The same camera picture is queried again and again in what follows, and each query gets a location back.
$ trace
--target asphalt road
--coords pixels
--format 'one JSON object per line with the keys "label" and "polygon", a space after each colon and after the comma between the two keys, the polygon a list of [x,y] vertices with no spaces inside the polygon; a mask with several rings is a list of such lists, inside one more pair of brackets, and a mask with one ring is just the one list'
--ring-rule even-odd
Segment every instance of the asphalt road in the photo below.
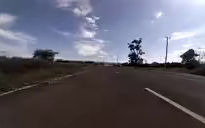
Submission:
{"label": "asphalt road", "polygon": [[205,117],[205,78],[102,67],[0,97],[0,128],[205,128],[145,91]]}

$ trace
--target white cloud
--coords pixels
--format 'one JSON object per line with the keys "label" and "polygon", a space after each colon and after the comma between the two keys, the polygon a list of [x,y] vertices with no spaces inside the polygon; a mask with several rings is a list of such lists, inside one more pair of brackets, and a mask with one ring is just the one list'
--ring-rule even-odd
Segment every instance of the white cloud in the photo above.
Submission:
{"label": "white cloud", "polygon": [[156,14],[156,18],[158,19],[158,18],[160,18],[162,15],[163,15],[163,12],[158,12],[158,13]]}
{"label": "white cloud", "polygon": [[98,25],[96,24],[96,21],[99,19],[100,17],[96,17],[96,16],[86,17],[86,27],[97,30]]}
{"label": "white cloud", "polygon": [[22,32],[10,30],[16,17],[9,14],[0,14],[0,54],[7,56],[28,56],[31,55],[28,49],[29,44],[36,42],[36,39]]}
{"label": "white cloud", "polygon": [[108,30],[108,29],[104,29],[103,31],[104,31],[104,32],[108,32],[109,30]]}
{"label": "white cloud", "polygon": [[94,38],[97,35],[97,32],[95,30],[88,30],[85,27],[81,27],[80,31],[81,37],[83,38]]}
{"label": "white cloud", "polygon": [[190,47],[192,47],[192,46],[194,46],[193,43],[188,43],[188,44],[183,44],[183,45],[182,45],[183,48],[190,48]]}
{"label": "white cloud", "polygon": [[58,29],[55,29],[55,28],[53,28],[52,31],[54,31],[55,33],[60,34],[62,36],[71,36],[70,32],[61,31],[61,30],[58,30]]}
{"label": "white cloud", "polygon": [[174,32],[171,34],[171,39],[179,40],[179,39],[193,37],[194,35],[195,33],[192,33],[192,32]]}
{"label": "white cloud", "polygon": [[56,0],[58,8],[71,9],[76,16],[87,16],[93,11],[90,0]]}
{"label": "white cloud", "polygon": [[0,27],[8,27],[12,25],[15,20],[16,20],[15,16],[1,13],[0,14]]}
{"label": "white cloud", "polygon": [[171,34],[171,38],[173,40],[180,40],[180,39],[190,38],[202,34],[205,34],[205,26],[193,30],[185,31],[185,32],[174,32]]}
{"label": "white cloud", "polygon": [[105,51],[103,51],[104,44],[95,41],[78,41],[76,42],[75,48],[77,49],[78,54],[81,56],[101,56],[107,54]]}

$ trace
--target sky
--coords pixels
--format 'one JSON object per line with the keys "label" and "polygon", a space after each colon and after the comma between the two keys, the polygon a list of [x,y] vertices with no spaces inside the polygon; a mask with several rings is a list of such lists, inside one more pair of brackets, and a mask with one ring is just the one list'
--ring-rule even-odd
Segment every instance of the sky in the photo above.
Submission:
{"label": "sky", "polygon": [[65,60],[128,61],[142,38],[143,58],[169,62],[205,51],[205,0],[0,0],[0,55],[53,49]]}

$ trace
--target power pole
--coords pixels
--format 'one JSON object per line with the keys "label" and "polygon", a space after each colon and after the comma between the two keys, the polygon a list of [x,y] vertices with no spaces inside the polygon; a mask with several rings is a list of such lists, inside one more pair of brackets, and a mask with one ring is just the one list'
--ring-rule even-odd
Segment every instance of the power pole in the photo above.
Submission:
{"label": "power pole", "polygon": [[117,55],[117,65],[118,65],[118,55]]}
{"label": "power pole", "polygon": [[166,57],[165,57],[165,65],[167,66],[168,46],[169,46],[170,37],[169,37],[169,36],[166,36],[165,38],[167,39],[167,44],[166,44]]}

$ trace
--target field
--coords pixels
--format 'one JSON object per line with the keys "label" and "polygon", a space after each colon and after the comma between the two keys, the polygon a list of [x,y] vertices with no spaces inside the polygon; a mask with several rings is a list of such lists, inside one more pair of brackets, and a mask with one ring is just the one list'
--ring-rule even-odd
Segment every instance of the field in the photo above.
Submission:
{"label": "field", "polygon": [[49,63],[33,59],[1,57],[0,93],[77,72],[86,66],[84,63]]}

